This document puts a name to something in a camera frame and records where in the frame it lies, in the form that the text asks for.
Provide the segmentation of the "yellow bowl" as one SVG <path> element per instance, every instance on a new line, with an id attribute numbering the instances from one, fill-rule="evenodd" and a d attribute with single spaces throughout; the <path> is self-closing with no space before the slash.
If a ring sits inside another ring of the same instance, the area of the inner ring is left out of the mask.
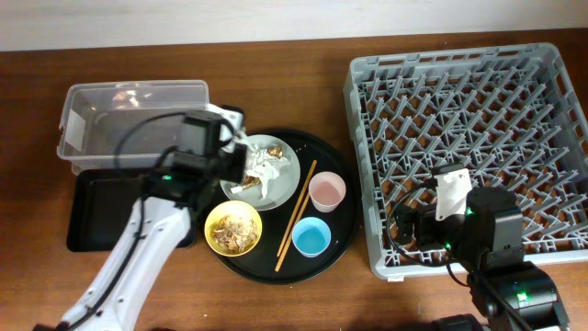
<path id="1" fill-rule="evenodd" d="M 258 230 L 259 230 L 258 239 L 256 240 L 256 242 L 252 246 L 250 246 L 243 253 L 240 253 L 240 254 L 225 253 L 221 250 L 219 245 L 212 238 L 212 234 L 211 234 L 212 229 L 215 227 L 216 223 L 223 216 L 226 216 L 226 215 L 235 215 L 235 216 L 243 217 L 245 219 L 253 219 L 258 226 Z M 224 257 L 239 257 L 239 256 L 243 256 L 243 255 L 247 254 L 249 251 L 251 251 L 257 245 L 257 243 L 261 239 L 262 232 L 263 232 L 262 220 L 261 220 L 261 216 L 259 215 L 257 210 L 254 207 L 252 207 L 251 205 L 249 205 L 245 202 L 242 202 L 242 201 L 238 201 L 238 200 L 225 201 L 225 202 L 219 204 L 218 206 L 216 206 L 209 213 L 209 215 L 205 221 L 204 230 L 203 230 L 203 233 L 205 235 L 205 238 L 206 238 L 206 241 L 207 241 L 209 247 L 214 252 L 216 252 L 217 254 L 220 254 Z"/>

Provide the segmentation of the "food scraps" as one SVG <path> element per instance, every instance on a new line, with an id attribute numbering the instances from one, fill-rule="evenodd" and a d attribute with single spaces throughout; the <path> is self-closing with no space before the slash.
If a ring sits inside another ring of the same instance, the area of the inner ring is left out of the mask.
<path id="1" fill-rule="evenodd" d="M 211 234 L 223 252 L 240 254 L 256 242 L 259 230 L 253 219 L 226 215 L 216 223 Z"/>

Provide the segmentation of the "pink cup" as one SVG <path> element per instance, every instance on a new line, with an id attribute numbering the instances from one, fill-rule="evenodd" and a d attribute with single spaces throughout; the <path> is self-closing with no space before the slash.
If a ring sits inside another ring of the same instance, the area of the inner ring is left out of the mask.
<path id="1" fill-rule="evenodd" d="M 346 183 L 334 172 L 320 172 L 312 177 L 309 193 L 311 202 L 317 211 L 331 212 L 345 198 Z"/>

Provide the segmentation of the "blue cup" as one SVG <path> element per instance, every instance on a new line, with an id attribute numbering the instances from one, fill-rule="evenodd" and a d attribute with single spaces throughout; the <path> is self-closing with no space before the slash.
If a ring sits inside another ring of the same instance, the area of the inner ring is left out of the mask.
<path id="1" fill-rule="evenodd" d="M 332 233 L 329 225 L 317 217 L 303 218 L 295 225 L 292 243 L 304 257 L 317 257 L 331 243 Z"/>

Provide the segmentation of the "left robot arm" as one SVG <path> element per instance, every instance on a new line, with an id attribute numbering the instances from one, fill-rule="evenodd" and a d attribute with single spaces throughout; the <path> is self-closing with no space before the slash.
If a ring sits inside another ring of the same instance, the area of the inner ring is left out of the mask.
<path id="1" fill-rule="evenodd" d="M 125 230 L 56 329 L 133 329 L 166 260 L 208 208 L 219 183 L 243 179 L 247 146 L 240 108 L 208 104 L 177 114 L 177 143 L 141 179 Z"/>

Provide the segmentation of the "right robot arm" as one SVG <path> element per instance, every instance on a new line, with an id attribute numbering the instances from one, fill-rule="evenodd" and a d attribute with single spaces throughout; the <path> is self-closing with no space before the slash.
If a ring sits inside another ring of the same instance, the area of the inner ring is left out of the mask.
<path id="1" fill-rule="evenodd" d="M 462 195 L 457 211 L 394 203 L 386 219 L 398 229 L 389 239 L 394 249 L 412 236 L 420 248 L 446 250 L 443 268 L 458 263 L 467 271 L 464 285 L 487 320 L 482 324 L 471 314 L 459 314 L 436 320 L 436 329 L 568 329 L 570 319 L 555 282 L 525 259 L 523 220 L 514 193 L 501 188 L 470 190 Z"/>

